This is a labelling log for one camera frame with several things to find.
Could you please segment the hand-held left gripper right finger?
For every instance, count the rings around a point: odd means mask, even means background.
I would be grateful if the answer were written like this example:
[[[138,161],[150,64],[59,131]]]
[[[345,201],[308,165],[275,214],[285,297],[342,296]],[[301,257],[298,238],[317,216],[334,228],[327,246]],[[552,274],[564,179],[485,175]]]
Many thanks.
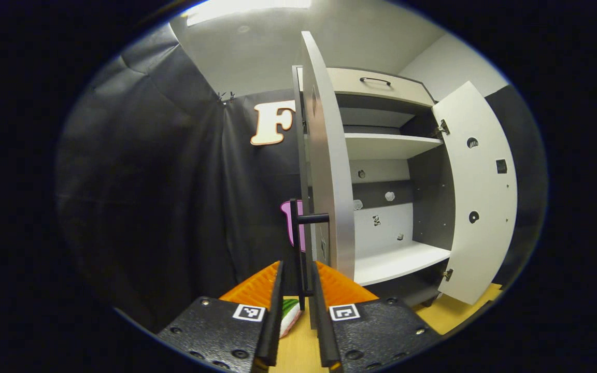
[[[441,341],[401,300],[376,296],[322,262],[312,262],[312,273],[321,366],[330,372],[380,371]]]

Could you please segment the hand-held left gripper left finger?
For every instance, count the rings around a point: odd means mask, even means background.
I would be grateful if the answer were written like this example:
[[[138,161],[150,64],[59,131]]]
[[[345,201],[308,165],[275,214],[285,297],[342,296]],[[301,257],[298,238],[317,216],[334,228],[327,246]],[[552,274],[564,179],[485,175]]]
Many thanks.
[[[158,337],[216,370],[267,372],[277,363],[283,288],[277,261],[219,298],[197,298]]]

